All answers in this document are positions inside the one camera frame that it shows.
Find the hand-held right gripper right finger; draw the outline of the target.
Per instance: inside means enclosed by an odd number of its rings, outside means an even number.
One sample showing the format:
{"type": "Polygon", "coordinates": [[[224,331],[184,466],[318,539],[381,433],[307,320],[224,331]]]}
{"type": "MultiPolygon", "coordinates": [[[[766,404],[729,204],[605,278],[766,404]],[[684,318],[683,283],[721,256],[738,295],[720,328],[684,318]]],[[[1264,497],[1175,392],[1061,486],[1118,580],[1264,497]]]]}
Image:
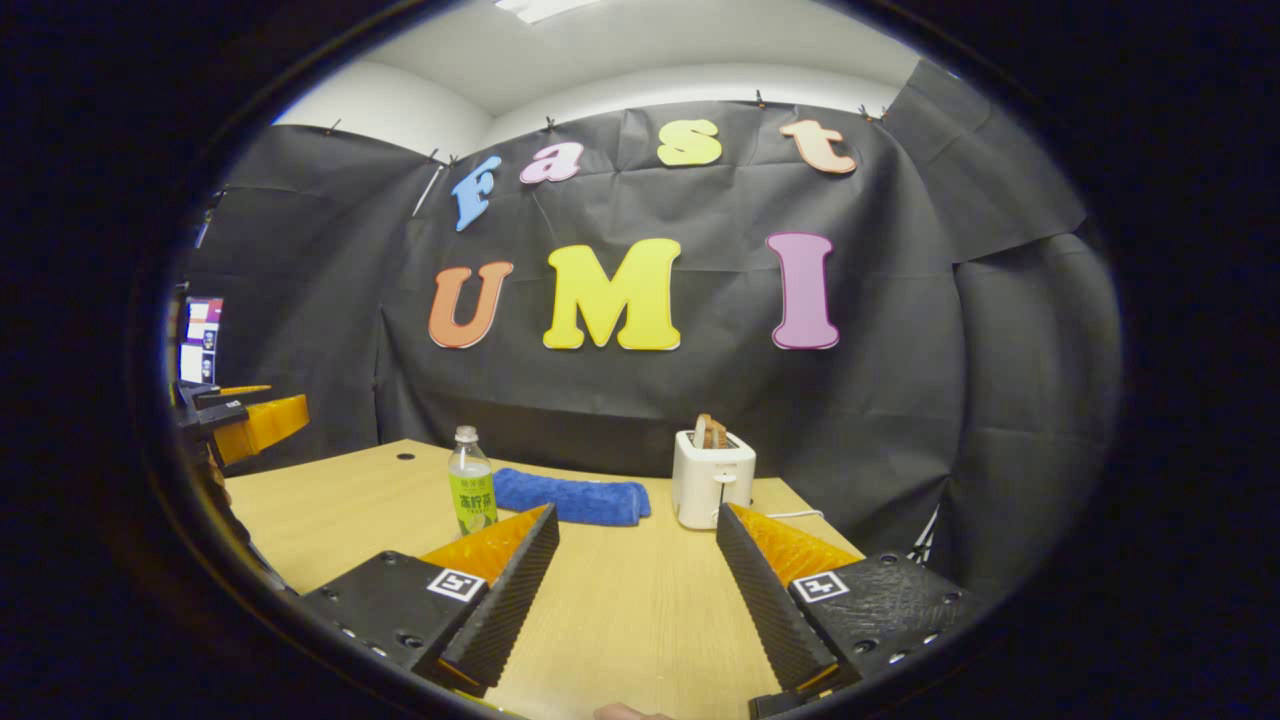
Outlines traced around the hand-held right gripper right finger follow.
{"type": "Polygon", "coordinates": [[[895,671],[975,605],[901,553],[855,555],[736,503],[719,507],[716,543],[780,688],[794,698],[895,671]]]}

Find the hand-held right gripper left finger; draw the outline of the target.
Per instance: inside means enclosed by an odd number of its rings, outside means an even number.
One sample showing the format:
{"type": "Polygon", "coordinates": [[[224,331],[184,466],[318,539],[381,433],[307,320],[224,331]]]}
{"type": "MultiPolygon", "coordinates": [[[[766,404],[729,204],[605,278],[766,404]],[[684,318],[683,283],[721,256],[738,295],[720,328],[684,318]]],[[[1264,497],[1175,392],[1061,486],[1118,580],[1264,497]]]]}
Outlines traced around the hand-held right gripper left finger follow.
{"type": "Polygon", "coordinates": [[[421,557],[375,553],[302,605],[369,652],[476,698],[499,684],[559,543],[544,503],[421,557]]]}

